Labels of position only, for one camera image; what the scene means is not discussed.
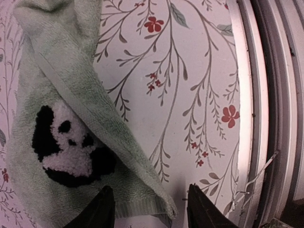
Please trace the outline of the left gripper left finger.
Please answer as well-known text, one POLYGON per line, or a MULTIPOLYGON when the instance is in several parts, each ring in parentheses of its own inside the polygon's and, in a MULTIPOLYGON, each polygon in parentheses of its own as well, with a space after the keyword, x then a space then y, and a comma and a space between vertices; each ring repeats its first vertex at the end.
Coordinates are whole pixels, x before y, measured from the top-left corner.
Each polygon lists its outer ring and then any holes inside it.
POLYGON ((113 189, 104 186, 85 209, 68 223, 67 228, 113 228, 115 201, 113 189))

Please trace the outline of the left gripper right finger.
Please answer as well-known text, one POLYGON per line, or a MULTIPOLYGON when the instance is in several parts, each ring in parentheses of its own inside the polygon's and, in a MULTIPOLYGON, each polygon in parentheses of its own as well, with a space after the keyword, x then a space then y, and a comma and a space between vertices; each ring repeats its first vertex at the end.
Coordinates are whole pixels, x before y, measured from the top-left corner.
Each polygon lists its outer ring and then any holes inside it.
POLYGON ((199 186, 190 184, 187 201, 189 228, 237 228, 217 209, 199 186))

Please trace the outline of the mint green towel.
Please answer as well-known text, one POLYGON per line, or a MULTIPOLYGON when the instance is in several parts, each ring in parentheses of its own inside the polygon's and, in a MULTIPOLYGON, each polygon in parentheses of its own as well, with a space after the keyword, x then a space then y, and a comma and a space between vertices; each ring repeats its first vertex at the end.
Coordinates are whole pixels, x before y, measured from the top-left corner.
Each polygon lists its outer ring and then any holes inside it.
POLYGON ((44 228, 64 228, 104 186, 115 219, 157 217, 173 199, 119 116, 93 67, 99 0, 20 0, 24 32, 7 168, 23 207, 44 228))

